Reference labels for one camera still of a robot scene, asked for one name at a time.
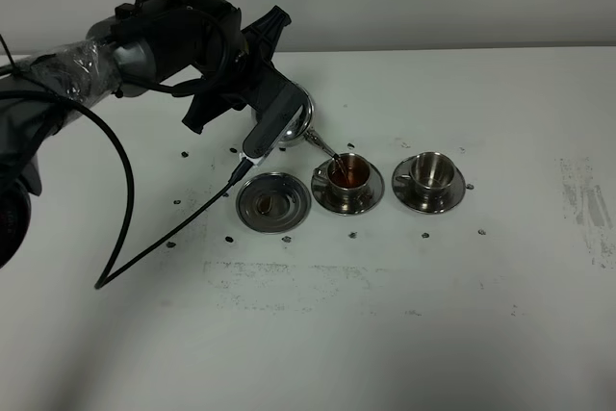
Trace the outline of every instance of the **white table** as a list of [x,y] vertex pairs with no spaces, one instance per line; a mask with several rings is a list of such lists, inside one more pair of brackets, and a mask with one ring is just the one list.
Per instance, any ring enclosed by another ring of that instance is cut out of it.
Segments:
[[[381,203],[345,218],[313,201],[287,244],[241,224],[236,187],[175,248],[96,292],[124,177],[104,136],[77,121],[39,152],[44,192],[0,271],[0,408],[614,409],[616,50],[275,62],[312,92],[324,138],[380,169]],[[96,108],[135,170],[122,261],[237,163],[229,148],[251,127],[248,110],[197,136],[181,123],[189,103],[150,92]],[[407,210],[390,187],[397,163],[426,150],[475,185],[439,217]],[[324,160],[304,143],[259,170],[309,185]]]

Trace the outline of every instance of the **plastic wrap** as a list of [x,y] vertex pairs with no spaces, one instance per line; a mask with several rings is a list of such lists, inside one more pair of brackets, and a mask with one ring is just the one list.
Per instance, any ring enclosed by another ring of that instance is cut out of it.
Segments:
[[[91,108],[121,84],[111,48],[95,40],[83,40],[47,50],[17,62],[31,79],[55,93]],[[71,112],[64,125],[76,119]]]

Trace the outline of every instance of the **stainless steel cup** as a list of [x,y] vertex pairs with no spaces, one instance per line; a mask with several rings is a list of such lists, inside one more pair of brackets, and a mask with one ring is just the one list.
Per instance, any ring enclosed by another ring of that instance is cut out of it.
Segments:
[[345,166],[346,176],[334,159],[327,163],[325,169],[316,168],[314,174],[327,184],[334,196],[351,201],[370,188],[371,167],[368,161],[354,153],[341,154],[340,160]]
[[400,180],[412,184],[423,197],[440,197],[447,192],[455,176],[455,164],[441,153],[426,151],[411,159],[408,175]]

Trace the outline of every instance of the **robotic arm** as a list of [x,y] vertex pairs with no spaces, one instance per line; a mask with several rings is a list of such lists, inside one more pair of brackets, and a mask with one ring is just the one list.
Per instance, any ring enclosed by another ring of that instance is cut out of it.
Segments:
[[[241,20],[241,11],[225,0],[135,0],[93,25],[85,41],[0,68],[6,76],[0,79],[0,267],[27,232],[29,194],[42,191],[36,150],[28,152],[79,115],[48,99],[11,97],[24,90],[47,91],[86,108],[110,94],[192,96],[183,123],[197,134],[228,110],[248,105],[259,123],[244,140],[243,167],[233,182],[263,162],[301,113],[305,95],[271,62],[289,16],[274,7],[242,30]],[[190,65],[201,78],[161,84]]]

